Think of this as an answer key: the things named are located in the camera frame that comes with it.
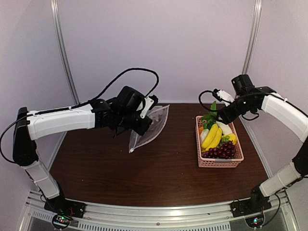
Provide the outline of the clear zip top bag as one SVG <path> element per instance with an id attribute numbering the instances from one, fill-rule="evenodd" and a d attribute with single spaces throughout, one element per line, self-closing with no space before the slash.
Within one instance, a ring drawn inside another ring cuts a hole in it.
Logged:
<path id="1" fill-rule="evenodd" d="M 129 138 L 128 152 L 132 153 L 135 149 L 140 148 L 150 142 L 152 142 L 164 129 L 168 114 L 169 104 L 164 106 L 155 106 L 152 110 L 147 113 L 147 116 L 152 119 L 152 123 L 144 135 L 138 135 L 132 131 Z"/>

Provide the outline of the white radish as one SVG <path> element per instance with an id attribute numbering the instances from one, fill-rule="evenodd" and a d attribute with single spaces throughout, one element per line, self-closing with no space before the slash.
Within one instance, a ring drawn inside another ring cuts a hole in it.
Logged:
<path id="1" fill-rule="evenodd" d="M 221 128 L 223 135 L 232 134 L 232 129 L 230 128 L 229 125 L 226 125 L 226 124 L 219 122 L 219 121 L 216 121 L 216 124 L 218 125 L 219 128 Z"/>

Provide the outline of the green grape bunch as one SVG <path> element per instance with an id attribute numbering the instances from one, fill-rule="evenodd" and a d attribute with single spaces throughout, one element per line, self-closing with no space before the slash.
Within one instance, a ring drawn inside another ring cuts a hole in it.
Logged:
<path id="1" fill-rule="evenodd" d="M 228 143 L 229 140 L 230 140 L 229 135 L 224 135 L 224 136 L 222 136 L 221 139 L 220 139 L 219 146 L 221 146 L 221 145 L 224 144 L 224 143 Z"/>

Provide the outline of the green leafy vegetable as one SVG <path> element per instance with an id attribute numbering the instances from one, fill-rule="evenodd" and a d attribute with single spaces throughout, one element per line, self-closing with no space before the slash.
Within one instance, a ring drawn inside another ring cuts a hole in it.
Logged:
<path id="1" fill-rule="evenodd" d="M 207 114 L 204 114 L 201 118 L 201 122 L 204 129 L 210 130 L 215 124 L 217 118 L 217 102 L 213 101 L 209 108 L 201 103 L 201 106 L 207 110 Z"/>

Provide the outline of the dark red grape bunch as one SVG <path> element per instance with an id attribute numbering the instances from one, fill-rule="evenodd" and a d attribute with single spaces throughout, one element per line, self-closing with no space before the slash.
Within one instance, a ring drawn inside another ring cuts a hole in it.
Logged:
<path id="1" fill-rule="evenodd" d="M 231 141 L 224 143 L 216 148 L 210 148 L 208 151 L 202 150 L 202 158 L 214 158 L 214 159 L 233 159 L 235 158 L 236 148 Z"/>

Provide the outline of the pink plastic basket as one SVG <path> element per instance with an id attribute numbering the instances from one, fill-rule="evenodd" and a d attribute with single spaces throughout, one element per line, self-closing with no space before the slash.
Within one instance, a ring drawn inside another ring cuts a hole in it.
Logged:
<path id="1" fill-rule="evenodd" d="M 206 121 L 202 116 L 197 116 L 195 121 L 199 167 L 235 168 L 244 160 L 244 154 L 232 122 L 228 124 L 228 129 L 221 125 L 205 129 Z"/>

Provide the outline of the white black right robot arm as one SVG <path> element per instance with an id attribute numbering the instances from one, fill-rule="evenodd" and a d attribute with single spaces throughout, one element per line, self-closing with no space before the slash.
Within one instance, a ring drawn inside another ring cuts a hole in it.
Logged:
<path id="1" fill-rule="evenodd" d="M 218 111 L 218 117 L 223 123 L 229 124 L 247 112 L 257 115 L 258 111 L 262 111 L 282 123 L 283 128 L 276 128 L 272 135 L 266 135 L 270 141 L 276 142 L 276 147 L 290 144 L 287 138 L 278 134 L 280 131 L 285 131 L 291 135 L 292 141 L 301 145 L 293 152 L 290 163 L 252 190 L 246 207 L 255 213 L 265 205 L 270 196 L 308 176 L 308 115 L 274 89 L 254 86 L 249 75 L 239 75 L 231 83 L 235 96 L 224 90 L 215 90 L 213 94 L 225 103 Z"/>

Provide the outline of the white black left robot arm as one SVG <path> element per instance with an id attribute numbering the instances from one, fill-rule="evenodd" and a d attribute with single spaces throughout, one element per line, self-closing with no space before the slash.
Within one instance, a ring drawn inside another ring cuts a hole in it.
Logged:
<path id="1" fill-rule="evenodd" d="M 79 129 L 118 128 L 144 135 L 152 124 L 147 113 L 158 102 L 155 95 L 144 96 L 125 86 L 107 101 L 90 100 L 84 106 L 70 106 L 48 111 L 20 108 L 13 133 L 13 160 L 21 166 L 42 190 L 50 205 L 59 214 L 69 210 L 69 202 L 61 197 L 60 187 L 50 175 L 37 153 L 35 141 L 56 133 Z"/>

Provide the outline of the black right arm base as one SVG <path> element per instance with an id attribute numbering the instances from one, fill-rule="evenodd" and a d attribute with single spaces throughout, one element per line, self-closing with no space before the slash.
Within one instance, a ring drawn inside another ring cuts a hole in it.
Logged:
<path id="1" fill-rule="evenodd" d="M 261 213 L 272 208 L 270 202 L 254 203 L 251 198 L 245 200 L 234 200 L 231 204 L 231 212 L 234 218 Z"/>

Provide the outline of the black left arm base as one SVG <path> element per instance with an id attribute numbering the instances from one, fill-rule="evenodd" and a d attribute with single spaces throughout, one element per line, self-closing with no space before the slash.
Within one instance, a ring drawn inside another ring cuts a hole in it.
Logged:
<path id="1" fill-rule="evenodd" d="M 58 188 L 60 190 L 60 194 L 52 199 L 46 198 L 44 209 L 61 216 L 64 215 L 73 218 L 83 218 L 86 204 L 67 200 L 60 185 L 58 185 Z"/>

